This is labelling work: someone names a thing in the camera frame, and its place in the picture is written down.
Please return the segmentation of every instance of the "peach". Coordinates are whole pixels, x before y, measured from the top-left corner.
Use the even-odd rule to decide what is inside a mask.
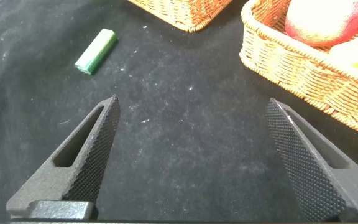
[[[332,46],[358,31],[358,0],[292,0],[285,32],[312,47]]]

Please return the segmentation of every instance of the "basket rim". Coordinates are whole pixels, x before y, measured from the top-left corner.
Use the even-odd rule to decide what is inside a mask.
[[[241,19],[244,25],[269,41],[275,42],[285,49],[300,54],[309,60],[314,61],[317,65],[322,66],[334,73],[347,76],[358,82],[358,69],[345,63],[333,61],[328,54],[324,54],[307,44],[292,39],[265,24],[257,21],[252,15],[252,8],[261,0],[249,0],[241,10]]]

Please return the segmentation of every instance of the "wicker basket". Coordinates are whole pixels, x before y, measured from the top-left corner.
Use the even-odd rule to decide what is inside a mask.
[[[332,61],[329,47],[312,48],[285,35],[289,3],[245,4],[242,63],[358,131],[358,69]]]
[[[195,32],[204,28],[232,0],[129,0],[171,25]]]

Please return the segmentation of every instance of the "textured gripper pad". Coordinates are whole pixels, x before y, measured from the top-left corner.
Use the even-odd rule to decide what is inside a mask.
[[[270,101],[267,122],[300,207],[308,221],[335,219],[345,209],[346,202],[305,147],[287,116],[275,100]]]
[[[115,98],[104,114],[96,134],[92,136],[84,164],[80,167],[62,200],[96,202],[119,117],[118,99]]]

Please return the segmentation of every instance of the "green eraser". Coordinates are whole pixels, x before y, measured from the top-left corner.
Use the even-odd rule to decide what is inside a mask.
[[[84,51],[74,66],[89,75],[97,69],[103,57],[117,41],[117,35],[112,30],[103,29]]]

